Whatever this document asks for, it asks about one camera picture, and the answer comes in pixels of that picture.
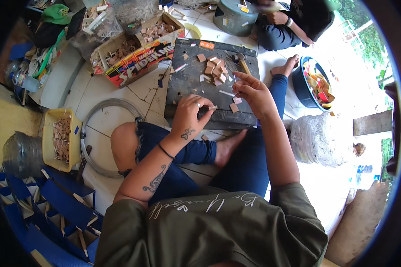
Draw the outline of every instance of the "dark wooden workbench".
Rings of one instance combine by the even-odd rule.
[[[165,105],[165,119],[172,124],[172,118],[176,111],[176,103],[182,97],[185,97],[191,93],[198,94],[202,97],[210,99],[214,105],[217,105],[217,110],[211,117],[211,120],[205,126],[205,129],[245,129],[257,125],[257,119],[251,111],[248,103],[243,99],[241,104],[238,104],[239,112],[232,113],[230,104],[233,103],[232,97],[223,93],[219,93],[219,90],[223,90],[232,93],[231,85],[233,82],[226,80],[222,85],[215,86],[212,82],[207,83],[206,81],[200,82],[199,76],[205,71],[207,62],[199,62],[197,55],[204,54],[205,57],[217,56],[222,60],[226,61],[226,68],[233,79],[232,71],[241,71],[243,69],[233,63],[227,58],[228,55],[236,53],[243,53],[246,56],[245,62],[250,69],[251,74],[257,79],[260,78],[256,52],[245,47],[239,47],[229,44],[223,44],[218,42],[207,41],[215,44],[214,50],[209,48],[200,47],[200,40],[197,39],[177,39],[175,42],[174,56],[172,59],[172,67],[177,69],[183,64],[188,64],[184,69],[179,72],[172,73],[169,77],[168,93],[166,96]],[[188,59],[184,59],[183,55],[187,54]],[[207,109],[202,108],[199,111],[198,117],[205,114]]]

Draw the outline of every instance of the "coil of wire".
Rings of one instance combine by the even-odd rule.
[[[127,109],[129,112],[131,112],[135,118],[141,117],[144,120],[144,115],[141,113],[141,111],[130,101],[122,98],[110,98],[106,99],[104,101],[99,102],[96,104],[88,113],[86,120],[83,122],[81,134],[83,136],[86,136],[86,127],[88,125],[89,120],[91,117],[100,109],[103,109],[105,107],[110,107],[110,106],[118,106],[124,109]],[[102,176],[108,177],[108,178],[113,178],[113,179],[120,179],[122,178],[122,175],[120,175],[117,171],[110,171],[101,168],[98,164],[96,164],[91,157],[89,157],[87,151],[86,151],[86,144],[85,144],[85,138],[82,137],[80,138],[80,148],[82,149],[82,156],[85,158],[86,163],[91,164],[92,168]]]

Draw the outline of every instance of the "forearm tattoo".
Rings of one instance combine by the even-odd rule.
[[[150,182],[150,187],[148,187],[148,186],[143,186],[143,190],[144,191],[150,191],[152,194],[154,194],[154,192],[156,192],[156,189],[158,188],[158,186],[159,186],[159,184],[160,184],[160,182],[162,181],[162,179],[163,179],[163,176],[165,176],[165,173],[166,173],[166,170],[168,169],[168,168],[166,168],[166,165],[165,164],[163,164],[162,166],[161,166],[161,168],[162,168],[162,171],[160,172],[160,174],[158,175],[158,176],[156,176],[151,182]]]
[[[183,138],[184,140],[187,140],[187,139],[188,139],[188,136],[191,136],[193,132],[196,132],[195,129],[190,130],[190,127],[191,127],[191,126],[189,126],[186,130],[184,130],[186,133],[183,133],[183,134],[181,135],[181,138]]]

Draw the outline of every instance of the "water bottle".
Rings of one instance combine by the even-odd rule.
[[[16,73],[11,72],[10,77],[14,85],[25,88],[30,92],[36,92],[40,86],[40,83],[37,79],[30,77],[21,71]]]

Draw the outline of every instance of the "cardboard box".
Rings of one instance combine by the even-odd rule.
[[[184,37],[185,28],[167,12],[164,12],[154,18],[151,18],[141,24],[142,28],[151,27],[159,20],[173,25],[175,31],[153,40],[150,43],[144,41],[141,33],[136,35],[127,35],[121,33],[113,39],[97,47],[91,55],[91,63],[95,74],[104,74],[118,88],[133,83],[147,73],[156,69],[164,59],[172,59],[174,54],[175,39]],[[106,57],[108,52],[118,49],[124,40],[134,40],[135,47],[138,47],[133,53],[128,54],[123,60],[108,67]]]

